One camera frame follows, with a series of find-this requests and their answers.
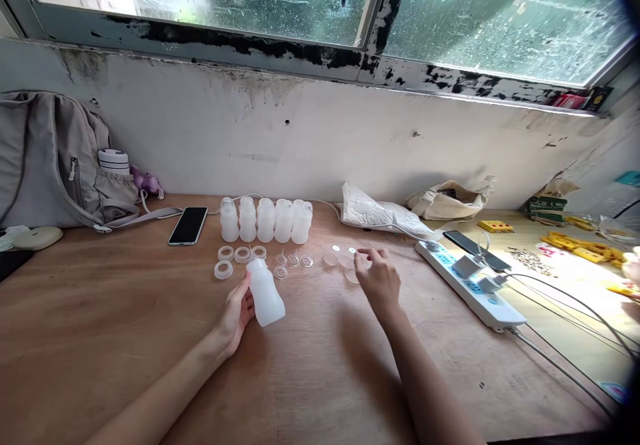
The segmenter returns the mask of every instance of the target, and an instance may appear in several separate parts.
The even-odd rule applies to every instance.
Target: window frame
[[[5,0],[29,39],[100,49],[212,62],[359,85],[546,109],[571,115],[594,113],[552,108],[554,96],[611,83],[630,63],[635,37],[624,44],[584,87],[445,67],[384,55],[402,0],[366,0],[354,46],[187,25],[65,7],[37,0]],[[605,109],[612,103],[605,102]]]

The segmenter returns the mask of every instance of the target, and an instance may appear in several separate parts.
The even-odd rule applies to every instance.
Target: gray backpack
[[[0,227],[85,225],[108,233],[181,211],[139,217],[133,176],[101,169],[103,148],[110,148],[107,125],[77,100],[44,91],[0,94]]]

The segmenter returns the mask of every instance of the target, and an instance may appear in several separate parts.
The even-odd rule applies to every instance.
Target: person's left hand
[[[245,327],[255,317],[253,294],[249,289],[250,281],[251,274],[245,272],[242,283],[229,292],[220,321],[215,327],[225,345],[226,358],[238,349]]]

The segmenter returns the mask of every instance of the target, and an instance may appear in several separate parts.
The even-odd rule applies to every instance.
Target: water bottle
[[[238,230],[238,213],[235,211],[233,200],[224,197],[220,203],[220,224],[222,225],[222,239],[225,242],[235,242],[240,235]]]
[[[258,203],[258,240],[269,243],[273,240],[275,225],[275,208],[269,198],[263,198]]]
[[[247,271],[251,274],[249,288],[253,294],[255,317],[261,327],[280,320],[285,315],[285,304],[273,283],[273,275],[267,262],[261,258],[249,262]]]
[[[309,238],[309,228],[311,228],[312,217],[313,206],[308,201],[304,201],[302,208],[296,210],[293,218],[291,241],[296,245],[304,244]]]
[[[242,197],[240,199],[240,238],[243,242],[255,240],[255,205],[253,198]]]
[[[279,199],[275,206],[275,239],[287,243],[293,228],[293,204],[291,200]]]

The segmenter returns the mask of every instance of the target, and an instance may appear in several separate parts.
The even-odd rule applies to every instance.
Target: window
[[[26,36],[523,105],[635,45],[620,0],[6,0]]]
[[[632,36],[618,0],[402,0],[385,53],[582,86]]]

